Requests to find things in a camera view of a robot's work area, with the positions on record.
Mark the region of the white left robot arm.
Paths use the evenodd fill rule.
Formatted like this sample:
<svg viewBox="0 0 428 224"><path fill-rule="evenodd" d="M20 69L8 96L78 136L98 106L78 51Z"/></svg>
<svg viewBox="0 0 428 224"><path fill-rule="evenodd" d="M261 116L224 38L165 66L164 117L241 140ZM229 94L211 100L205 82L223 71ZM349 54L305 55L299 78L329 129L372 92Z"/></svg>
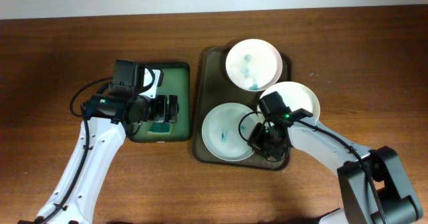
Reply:
<svg viewBox="0 0 428 224"><path fill-rule="evenodd" d="M81 106L79 139L66 169L35 223L91 223L109 166L124 141L136 134L134 122L176 122L176 95L123 98L93 95Z"/></svg>

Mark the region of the green yellow sponge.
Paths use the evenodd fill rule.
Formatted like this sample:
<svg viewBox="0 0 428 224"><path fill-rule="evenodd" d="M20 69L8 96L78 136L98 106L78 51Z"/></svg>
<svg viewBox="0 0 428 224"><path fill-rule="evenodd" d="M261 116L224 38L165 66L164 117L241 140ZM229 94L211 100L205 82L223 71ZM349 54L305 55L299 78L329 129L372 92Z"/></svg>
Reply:
<svg viewBox="0 0 428 224"><path fill-rule="evenodd" d="M171 133L172 124L168 122L153 122L149 129L148 134L154 134L154 135L166 135Z"/></svg>

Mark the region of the white plate light blue rim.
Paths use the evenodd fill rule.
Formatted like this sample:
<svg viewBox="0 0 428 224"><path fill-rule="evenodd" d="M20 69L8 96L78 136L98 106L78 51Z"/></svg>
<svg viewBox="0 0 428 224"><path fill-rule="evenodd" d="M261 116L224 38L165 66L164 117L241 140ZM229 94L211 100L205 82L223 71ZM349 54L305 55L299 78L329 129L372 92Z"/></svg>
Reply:
<svg viewBox="0 0 428 224"><path fill-rule="evenodd" d="M254 154L246 140L259 123L259 116L250 114L240 123L250 112L253 110L249 107L230 102L214 107L206 115L201 134L211 154L230 162L245 160Z"/></svg>

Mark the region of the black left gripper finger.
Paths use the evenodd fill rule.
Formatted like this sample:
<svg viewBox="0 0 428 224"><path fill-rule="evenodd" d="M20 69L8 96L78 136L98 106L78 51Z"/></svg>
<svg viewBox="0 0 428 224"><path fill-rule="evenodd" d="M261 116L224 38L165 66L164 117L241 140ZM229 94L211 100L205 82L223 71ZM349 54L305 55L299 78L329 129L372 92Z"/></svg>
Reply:
<svg viewBox="0 0 428 224"><path fill-rule="evenodd" d="M167 97L165 95L158 95L154 99L154 121L164 122L167 109Z"/></svg>
<svg viewBox="0 0 428 224"><path fill-rule="evenodd" d="M168 118L167 118L168 122L176 122L178 113L179 113L178 96L170 95L169 106L168 106Z"/></svg>

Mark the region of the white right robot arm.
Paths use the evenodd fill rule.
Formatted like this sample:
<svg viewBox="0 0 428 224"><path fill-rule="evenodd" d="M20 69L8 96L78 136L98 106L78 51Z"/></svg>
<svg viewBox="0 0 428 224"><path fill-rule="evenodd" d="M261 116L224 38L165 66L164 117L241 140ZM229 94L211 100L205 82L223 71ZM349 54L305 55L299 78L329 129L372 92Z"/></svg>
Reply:
<svg viewBox="0 0 428 224"><path fill-rule="evenodd" d="M355 144L323 125L316 111L260 107L258 112L265 119L247 141L256 153L279 158L279 142L287 140L338 177L343 207L317 223L413 223L422 218L419 198L393 149Z"/></svg>

